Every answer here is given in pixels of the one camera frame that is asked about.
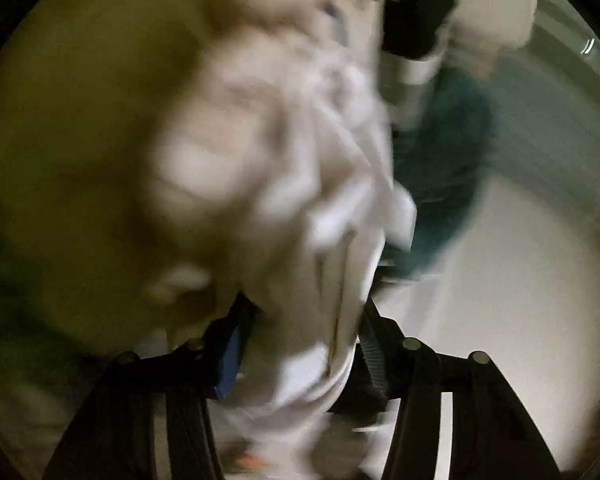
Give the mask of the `white cloth garment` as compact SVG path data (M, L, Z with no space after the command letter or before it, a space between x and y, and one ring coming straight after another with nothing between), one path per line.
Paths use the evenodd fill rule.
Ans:
M176 252L166 284L256 307L237 382L212 412L221 462L323 415L351 377L385 244L416 207L393 177L374 80L336 42L242 27L201 57L147 154L152 218Z

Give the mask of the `floral fleece blanket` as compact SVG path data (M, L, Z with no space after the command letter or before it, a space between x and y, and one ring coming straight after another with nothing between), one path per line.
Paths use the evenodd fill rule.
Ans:
M33 316L97 353L184 292L147 203L147 154L204 53L242 27L332 41L341 0L41 0L0 54L0 230Z

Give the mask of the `dark green garment pile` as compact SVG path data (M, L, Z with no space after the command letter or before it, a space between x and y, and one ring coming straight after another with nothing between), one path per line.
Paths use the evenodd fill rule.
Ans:
M492 101L482 84L444 66L425 94L417 128L392 128L394 176L416 205L411 249L387 243L379 267L387 281L423 274L464 228L482 185L495 136Z

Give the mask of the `black grey white folded garment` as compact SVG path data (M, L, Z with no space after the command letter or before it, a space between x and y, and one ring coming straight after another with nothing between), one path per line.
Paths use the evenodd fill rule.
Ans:
M393 128L417 128L448 44L456 0L385 0L378 84Z

